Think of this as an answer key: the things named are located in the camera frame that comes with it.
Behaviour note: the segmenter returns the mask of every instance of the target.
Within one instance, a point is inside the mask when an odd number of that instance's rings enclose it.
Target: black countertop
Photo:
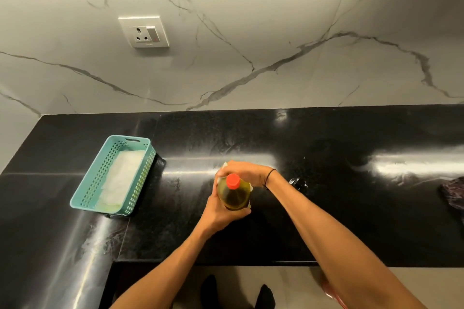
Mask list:
[[[438,192],[464,175],[464,106],[421,105],[42,117],[0,175],[0,302],[96,308],[113,260],[165,259],[189,235],[226,160],[302,177],[310,200],[388,266],[464,266],[464,225]],[[111,134],[157,157],[130,218],[69,207]],[[273,195],[214,235],[199,265],[310,265]]]

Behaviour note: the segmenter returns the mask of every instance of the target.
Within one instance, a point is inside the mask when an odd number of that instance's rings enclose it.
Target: wall switch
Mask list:
[[[134,48],[169,47],[159,16],[119,17],[119,23]]]

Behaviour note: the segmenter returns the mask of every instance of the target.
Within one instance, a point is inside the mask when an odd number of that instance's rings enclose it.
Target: hand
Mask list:
[[[264,187],[266,177],[271,170],[272,168],[269,166],[230,160],[227,166],[224,166],[216,172],[216,177],[226,177],[229,174],[237,174],[242,180],[251,183],[253,187]]]
[[[206,238],[210,238],[217,231],[224,229],[232,221],[244,218],[252,212],[249,208],[237,211],[227,209],[218,197],[217,187],[218,178],[215,177],[212,194],[208,197],[205,210],[197,224],[197,228]]]

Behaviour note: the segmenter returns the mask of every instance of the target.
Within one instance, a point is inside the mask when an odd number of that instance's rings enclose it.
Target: green bottle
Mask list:
[[[253,187],[243,181],[239,175],[230,174],[226,178],[219,178],[217,195],[229,210],[240,210],[250,207],[250,194]]]

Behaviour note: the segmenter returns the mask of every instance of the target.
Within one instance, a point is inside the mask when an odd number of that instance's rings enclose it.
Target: teal plastic basket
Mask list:
[[[106,181],[108,169],[113,164],[117,154],[122,150],[144,150],[145,155],[127,191],[121,208],[119,210],[108,211],[108,208],[102,207],[102,203],[97,202],[102,193],[102,186]],[[134,210],[137,198],[147,178],[155,155],[156,152],[148,138],[109,136],[96,155],[92,165],[90,165],[78,189],[74,192],[69,204],[76,209],[123,216],[130,215]]]

